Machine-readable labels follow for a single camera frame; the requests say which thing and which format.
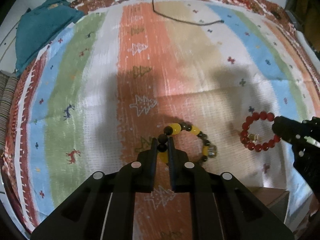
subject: green stripe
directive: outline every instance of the green stripe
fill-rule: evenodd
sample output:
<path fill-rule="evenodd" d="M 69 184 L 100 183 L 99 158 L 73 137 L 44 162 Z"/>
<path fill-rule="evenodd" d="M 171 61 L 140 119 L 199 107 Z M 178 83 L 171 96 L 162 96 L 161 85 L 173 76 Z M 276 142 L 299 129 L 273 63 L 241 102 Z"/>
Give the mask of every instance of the green stripe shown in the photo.
<path fill-rule="evenodd" d="M 279 52 L 274 48 L 274 46 L 268 41 L 267 38 L 265 38 L 261 32 L 259 31 L 258 27 L 248 19 L 244 13 L 233 10 L 234 13 L 241 19 L 241 21 L 247 25 L 247 27 L 251 30 L 251 32 L 256 35 L 269 49 L 271 54 L 273 55 L 276 64 L 278 65 L 279 69 L 282 73 L 287 77 L 289 82 L 289 89 L 290 93 L 296 103 L 297 106 L 297 112 L 300 117 L 300 120 L 306 120 L 308 119 L 308 111 L 305 103 L 303 102 L 303 96 L 301 93 L 300 88 L 296 84 L 296 81 L 294 80 L 288 65 L 281 59 L 281 56 Z"/>
<path fill-rule="evenodd" d="M 87 64 L 96 33 L 105 14 L 90 14 L 74 26 L 74 36 L 62 57 L 55 87 L 48 102 L 45 131 L 45 154 L 50 174 L 52 200 L 57 207 L 85 179 L 85 154 L 83 138 L 82 109 L 70 109 L 71 118 L 64 121 L 64 110 L 69 104 L 76 106 L 79 89 L 83 84 L 82 72 Z M 81 152 L 76 155 L 76 163 L 68 164 L 66 154 L 73 149 Z"/>

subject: black bead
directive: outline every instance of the black bead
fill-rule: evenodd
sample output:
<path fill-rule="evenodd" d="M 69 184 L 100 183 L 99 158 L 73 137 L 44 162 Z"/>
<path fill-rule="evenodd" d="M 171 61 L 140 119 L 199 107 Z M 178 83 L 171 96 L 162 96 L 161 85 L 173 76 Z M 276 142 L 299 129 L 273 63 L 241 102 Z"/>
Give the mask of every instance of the black bead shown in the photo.
<path fill-rule="evenodd" d="M 201 135 L 201 139 L 202 139 L 202 140 L 205 141 L 205 140 L 207 140 L 207 138 L 208 138 L 208 136 L 207 136 L 205 133 L 203 133 L 203 134 Z"/>
<path fill-rule="evenodd" d="M 166 127 L 163 129 L 163 132 L 164 132 L 164 134 L 166 134 L 166 135 L 172 135 L 173 129 L 172 129 L 171 126 L 166 126 Z"/>
<path fill-rule="evenodd" d="M 167 150 L 167 145 L 165 144 L 159 144 L 157 147 L 157 150 L 161 153 L 164 153 Z"/>
<path fill-rule="evenodd" d="M 158 142 L 165 144 L 168 141 L 168 137 L 163 133 L 158 136 Z"/>
<path fill-rule="evenodd" d="M 206 155 L 203 155 L 203 156 L 201 157 L 201 160 L 202 160 L 203 162 L 206 162 L 206 161 L 208 160 L 208 157 L 207 157 Z"/>
<path fill-rule="evenodd" d="M 191 129 L 192 129 L 192 125 L 191 125 L 191 124 L 187 124 L 187 126 L 186 126 L 186 131 L 187 131 L 187 132 L 190 132 Z"/>
<path fill-rule="evenodd" d="M 185 122 L 179 123 L 181 126 L 181 131 L 187 128 L 187 124 Z"/>
<path fill-rule="evenodd" d="M 202 135 L 203 135 L 202 131 L 200 131 L 200 132 L 197 134 L 198 138 L 201 138 Z"/>
<path fill-rule="evenodd" d="M 203 141 L 204 146 L 210 146 L 211 142 L 209 140 Z"/>

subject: orange stripe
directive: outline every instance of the orange stripe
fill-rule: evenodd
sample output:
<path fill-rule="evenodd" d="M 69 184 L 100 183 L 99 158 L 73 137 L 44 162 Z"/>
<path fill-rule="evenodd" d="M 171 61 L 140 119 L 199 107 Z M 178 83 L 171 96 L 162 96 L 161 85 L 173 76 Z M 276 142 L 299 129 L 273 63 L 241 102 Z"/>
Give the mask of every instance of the orange stripe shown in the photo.
<path fill-rule="evenodd" d="M 121 158 L 124 163 L 129 163 L 137 158 L 138 153 L 135 152 L 135 148 L 141 148 L 141 150 L 149 148 L 146 141 L 141 141 L 141 137 L 146 140 L 149 136 L 157 137 L 167 123 L 176 122 L 183 117 L 183 114 L 189 116 L 190 113 L 186 96 L 175 97 L 174 100 L 169 96 L 169 91 L 174 91 L 175 94 L 181 94 L 184 91 L 181 85 L 182 77 L 177 70 L 179 63 L 171 48 L 164 19 L 152 12 L 149 3 L 124 7 L 119 40 L 117 119 L 120 124 L 118 135 L 122 138 Z M 133 55 L 130 51 L 132 44 L 139 43 L 148 47 L 146 49 L 141 47 L 144 50 L 137 51 Z M 140 66 L 146 67 L 144 70 L 147 70 L 147 67 L 151 67 L 152 70 L 139 75 Z M 143 112 L 138 117 L 137 109 L 130 108 L 130 104 L 135 103 L 135 95 L 156 99 L 157 105 L 151 108 L 148 114 Z M 165 168 L 166 165 L 158 160 L 155 181 L 157 190 L 160 190 L 159 185 L 165 190 L 170 189 L 169 174 Z M 161 232 L 165 234 L 183 232 L 183 239 L 191 239 L 188 194 L 176 195 L 168 203 L 166 199 L 161 202 L 159 194 L 155 195 L 156 192 L 153 194 L 153 201 L 145 200 L 150 198 L 150 194 L 136 194 L 136 210 L 140 211 L 136 212 L 135 220 L 139 223 L 143 238 L 156 240 L 161 238 Z M 167 197 L 172 196 L 170 191 L 163 194 Z"/>
<path fill-rule="evenodd" d="M 311 100 L 312 100 L 312 103 L 313 103 L 313 106 L 314 106 L 314 109 L 316 112 L 316 116 L 319 116 L 320 115 L 320 100 L 319 100 L 318 94 L 316 92 L 316 88 L 314 87 L 313 82 L 311 80 L 312 77 L 308 73 L 304 63 L 299 58 L 297 53 L 294 51 L 294 48 L 289 43 L 289 41 L 283 36 L 283 34 L 273 24 L 271 24 L 267 21 L 263 21 L 263 22 L 266 24 L 266 26 L 268 26 L 268 28 L 273 32 L 273 34 L 281 41 L 285 50 L 290 55 L 290 57 L 294 60 L 298 69 L 300 70 L 300 72 L 302 74 L 303 81 L 306 85 L 306 88 L 307 88 L 309 94 L 310 94 L 310 97 L 311 97 Z"/>

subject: teal cloth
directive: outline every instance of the teal cloth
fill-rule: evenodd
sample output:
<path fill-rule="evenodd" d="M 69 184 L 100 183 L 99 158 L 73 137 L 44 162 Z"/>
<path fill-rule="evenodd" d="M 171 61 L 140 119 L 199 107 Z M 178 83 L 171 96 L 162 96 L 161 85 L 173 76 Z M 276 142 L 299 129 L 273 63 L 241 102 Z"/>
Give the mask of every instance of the teal cloth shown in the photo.
<path fill-rule="evenodd" d="M 84 13 L 69 7 L 67 0 L 46 0 L 22 15 L 16 38 L 16 75 L 20 76 L 40 49 L 52 41 L 71 22 Z"/>

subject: yellow and black beaded bracelet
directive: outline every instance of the yellow and black beaded bracelet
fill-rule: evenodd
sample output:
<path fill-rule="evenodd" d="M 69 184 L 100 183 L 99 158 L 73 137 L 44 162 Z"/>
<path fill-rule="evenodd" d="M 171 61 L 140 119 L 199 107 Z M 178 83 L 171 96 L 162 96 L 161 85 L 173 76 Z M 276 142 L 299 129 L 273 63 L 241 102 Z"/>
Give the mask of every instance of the yellow and black beaded bracelet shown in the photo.
<path fill-rule="evenodd" d="M 187 124 L 185 122 L 182 123 L 172 123 L 169 126 L 166 126 L 163 130 L 163 134 L 160 134 L 158 137 L 158 152 L 159 157 L 164 163 L 168 163 L 168 153 L 167 153 L 167 141 L 168 136 L 170 135 L 176 135 L 180 133 L 182 130 L 186 130 L 187 132 L 191 132 L 192 134 L 196 135 L 198 138 L 200 138 L 203 142 L 202 147 L 202 156 L 201 159 L 198 161 L 199 164 L 202 164 L 203 162 L 206 162 L 209 158 L 215 158 L 217 157 L 218 151 L 217 147 L 212 144 L 208 140 L 208 136 L 204 134 L 200 129 L 194 125 Z"/>

